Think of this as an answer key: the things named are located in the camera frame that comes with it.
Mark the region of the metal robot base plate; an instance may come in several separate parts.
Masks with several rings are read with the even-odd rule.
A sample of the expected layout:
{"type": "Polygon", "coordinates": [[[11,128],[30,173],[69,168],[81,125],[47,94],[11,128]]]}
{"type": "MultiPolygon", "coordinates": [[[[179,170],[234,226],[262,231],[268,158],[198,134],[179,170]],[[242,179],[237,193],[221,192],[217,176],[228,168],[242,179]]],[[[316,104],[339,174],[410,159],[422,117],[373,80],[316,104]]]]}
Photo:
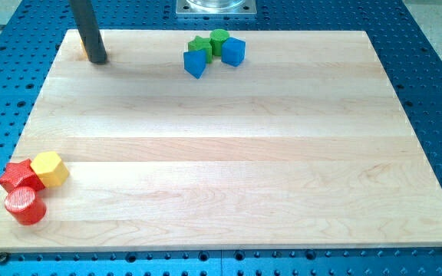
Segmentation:
{"type": "Polygon", "coordinates": [[[234,15],[257,13],[256,0],[176,0],[176,14],[181,16],[234,15]]]}

